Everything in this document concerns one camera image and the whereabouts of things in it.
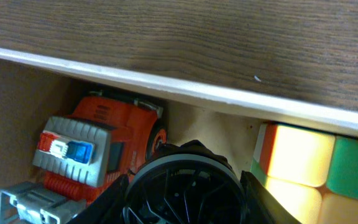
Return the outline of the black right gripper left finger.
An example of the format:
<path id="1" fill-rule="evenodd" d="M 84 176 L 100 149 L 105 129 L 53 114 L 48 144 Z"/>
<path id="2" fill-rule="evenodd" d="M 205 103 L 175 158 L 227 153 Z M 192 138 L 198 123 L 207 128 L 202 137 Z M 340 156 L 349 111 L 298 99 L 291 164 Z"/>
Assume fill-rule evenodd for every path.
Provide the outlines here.
<path id="1" fill-rule="evenodd" d="M 122 224 L 126 204 L 124 194 L 129 186 L 127 175 L 120 175 L 89 207 L 67 224 Z"/>

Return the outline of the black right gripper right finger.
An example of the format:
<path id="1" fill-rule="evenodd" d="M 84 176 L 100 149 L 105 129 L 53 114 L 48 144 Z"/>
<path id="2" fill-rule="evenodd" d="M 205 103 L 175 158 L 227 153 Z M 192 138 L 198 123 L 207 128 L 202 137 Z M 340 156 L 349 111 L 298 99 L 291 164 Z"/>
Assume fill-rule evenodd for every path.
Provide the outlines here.
<path id="1" fill-rule="evenodd" d="M 245 193 L 245 223 L 300 224 L 251 173 L 242 171 Z"/>

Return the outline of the colourful puzzle cube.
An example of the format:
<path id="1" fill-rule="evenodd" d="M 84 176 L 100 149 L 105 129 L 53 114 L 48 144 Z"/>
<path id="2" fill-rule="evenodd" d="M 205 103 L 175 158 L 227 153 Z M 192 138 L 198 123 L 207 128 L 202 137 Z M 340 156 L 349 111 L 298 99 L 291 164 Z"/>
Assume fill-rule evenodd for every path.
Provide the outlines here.
<path id="1" fill-rule="evenodd" d="M 358 139 L 262 124 L 250 171 L 300 223 L 358 223 Z"/>

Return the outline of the red toy fire truck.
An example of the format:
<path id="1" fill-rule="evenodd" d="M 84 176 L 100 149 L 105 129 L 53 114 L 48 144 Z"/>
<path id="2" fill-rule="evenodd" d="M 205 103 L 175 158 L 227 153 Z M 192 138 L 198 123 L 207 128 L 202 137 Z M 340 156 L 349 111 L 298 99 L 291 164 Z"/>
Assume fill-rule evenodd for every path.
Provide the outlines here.
<path id="1" fill-rule="evenodd" d="M 1 189 L 0 223 L 68 223 L 167 141 L 162 113 L 142 96 L 99 90 L 50 117 L 32 161 L 44 179 Z"/>

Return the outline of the black round cap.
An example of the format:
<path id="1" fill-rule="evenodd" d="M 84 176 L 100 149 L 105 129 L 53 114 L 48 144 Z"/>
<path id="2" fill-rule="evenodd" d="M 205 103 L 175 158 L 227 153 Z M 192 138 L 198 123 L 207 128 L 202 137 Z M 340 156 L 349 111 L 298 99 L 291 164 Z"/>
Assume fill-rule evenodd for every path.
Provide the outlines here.
<path id="1" fill-rule="evenodd" d="M 245 223 L 246 200 L 224 156 L 193 140 L 163 144 L 129 184 L 124 223 Z"/>

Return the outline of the beige cardboard box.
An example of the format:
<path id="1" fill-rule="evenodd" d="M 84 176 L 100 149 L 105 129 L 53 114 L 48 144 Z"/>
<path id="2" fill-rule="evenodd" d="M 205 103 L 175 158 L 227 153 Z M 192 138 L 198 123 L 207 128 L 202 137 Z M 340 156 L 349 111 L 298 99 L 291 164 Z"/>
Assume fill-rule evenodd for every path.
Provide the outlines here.
<path id="1" fill-rule="evenodd" d="M 262 124 L 358 139 L 353 111 L 0 48 L 0 190 L 43 181 L 44 170 L 32 161 L 48 119 L 72 114 L 83 97 L 99 90 L 161 106 L 163 144 L 197 140 L 224 156 L 239 181 L 242 171 L 251 172 Z"/>

